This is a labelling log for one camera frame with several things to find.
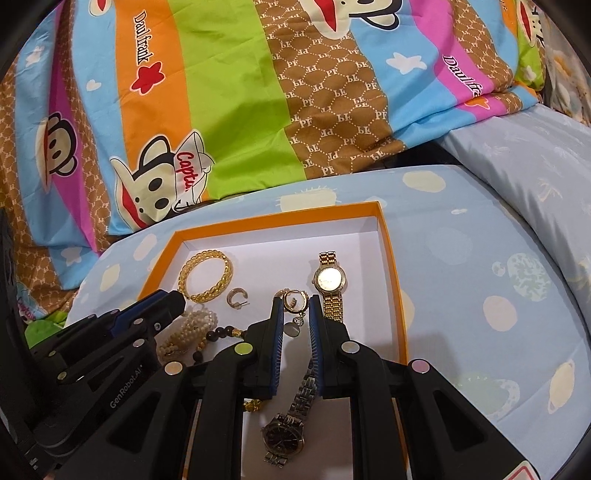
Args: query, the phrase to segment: pink stripe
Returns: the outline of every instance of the pink stripe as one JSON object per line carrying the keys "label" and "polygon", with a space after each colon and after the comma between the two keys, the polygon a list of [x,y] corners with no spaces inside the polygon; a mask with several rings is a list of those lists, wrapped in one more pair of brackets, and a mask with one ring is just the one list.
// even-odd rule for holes
{"label": "pink stripe", "polygon": [[[59,24],[61,8],[63,4],[58,7],[56,13],[56,24]],[[93,251],[97,252],[95,230],[92,226],[92,219],[90,217],[90,210],[86,198],[86,191],[84,188],[84,179],[82,175],[82,145],[80,142],[80,135],[77,134],[76,123],[74,121],[70,104],[66,94],[66,86],[61,75],[61,68],[58,60],[57,52],[53,58],[53,66],[51,70],[51,88],[49,93],[49,115],[59,112],[62,119],[69,121],[74,128],[77,136],[76,152],[74,156],[78,160],[78,165],[74,172],[67,177],[57,174],[51,174],[51,182],[56,186],[64,205],[72,215],[76,225],[84,234],[86,241]]]}
{"label": "pink stripe", "polygon": [[449,70],[442,57],[454,57],[462,72],[482,85],[483,93],[492,92],[491,79],[474,65],[453,33],[452,8],[449,2],[409,0],[409,3],[417,28],[439,51],[439,57],[433,67],[437,80],[456,97],[457,102],[466,102],[474,98],[474,94]]}
{"label": "pink stripe", "polygon": [[486,101],[488,102],[488,110],[479,105],[467,106],[461,104],[457,107],[460,110],[469,112],[472,115],[474,115],[476,117],[477,122],[481,122],[492,116],[503,116],[507,114],[507,108],[505,107],[505,104],[501,102],[499,99],[493,97],[492,95],[483,95],[481,98],[486,99]]}

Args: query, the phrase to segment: pf logo pattern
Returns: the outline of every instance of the pf logo pattern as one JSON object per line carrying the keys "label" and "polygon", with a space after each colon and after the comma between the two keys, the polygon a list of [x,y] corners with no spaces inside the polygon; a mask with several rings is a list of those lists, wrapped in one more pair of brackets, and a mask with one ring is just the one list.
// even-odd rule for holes
{"label": "pf logo pattern", "polygon": [[255,0],[287,97],[285,128],[307,178],[353,173],[404,149],[392,138],[388,102],[347,33],[321,35],[298,0]]}

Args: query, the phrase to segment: white star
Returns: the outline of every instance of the white star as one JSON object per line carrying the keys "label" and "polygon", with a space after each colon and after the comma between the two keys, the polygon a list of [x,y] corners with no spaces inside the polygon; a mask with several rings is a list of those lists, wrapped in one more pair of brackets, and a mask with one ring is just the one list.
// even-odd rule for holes
{"label": "white star", "polygon": [[528,65],[527,67],[522,67],[521,74],[523,75],[523,78],[525,78],[528,82],[533,82],[538,77],[538,74],[533,71],[531,65]]}
{"label": "white star", "polygon": [[69,267],[75,263],[82,262],[80,258],[81,247],[69,247],[61,251],[61,256],[66,259],[66,266]]}
{"label": "white star", "polygon": [[400,71],[402,75],[412,72],[414,69],[427,70],[425,62],[421,61],[420,55],[414,57],[405,57],[397,51],[394,52],[393,58],[387,59],[386,63],[391,67]]}
{"label": "white star", "polygon": [[37,63],[39,60],[41,60],[41,53],[43,52],[44,49],[45,49],[45,47],[36,46],[33,49],[33,53],[31,53],[27,56],[26,62],[25,62],[25,67],[30,67],[34,63]]}

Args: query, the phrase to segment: gold watch band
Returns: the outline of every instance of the gold watch band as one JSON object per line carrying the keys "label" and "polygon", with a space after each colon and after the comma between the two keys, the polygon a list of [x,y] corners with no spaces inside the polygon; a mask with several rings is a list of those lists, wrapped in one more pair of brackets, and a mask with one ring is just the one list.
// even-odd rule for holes
{"label": "gold watch band", "polygon": [[[334,265],[336,263],[335,252],[322,252],[320,255],[320,265]],[[343,321],[343,297],[340,293],[334,295],[324,295],[324,316],[331,320]]]}
{"label": "gold watch band", "polygon": [[322,252],[320,254],[320,265],[332,265],[336,263],[335,252]]}
{"label": "gold watch band", "polygon": [[343,297],[340,293],[324,296],[324,316],[337,322],[343,321]]}

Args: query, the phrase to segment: silver watch band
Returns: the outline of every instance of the silver watch band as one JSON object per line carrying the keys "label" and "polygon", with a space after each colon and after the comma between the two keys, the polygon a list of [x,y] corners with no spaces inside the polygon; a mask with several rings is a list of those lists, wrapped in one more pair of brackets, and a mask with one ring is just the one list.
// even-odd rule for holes
{"label": "silver watch band", "polygon": [[287,463],[287,458],[280,457],[279,455],[275,455],[271,452],[267,452],[263,460],[267,463],[270,463],[271,465],[278,466],[279,468],[282,468]]}
{"label": "silver watch band", "polygon": [[308,363],[308,370],[304,375],[300,388],[298,388],[297,395],[291,403],[291,407],[287,412],[288,415],[305,420],[316,396],[316,379],[314,377],[314,364],[312,359]]}

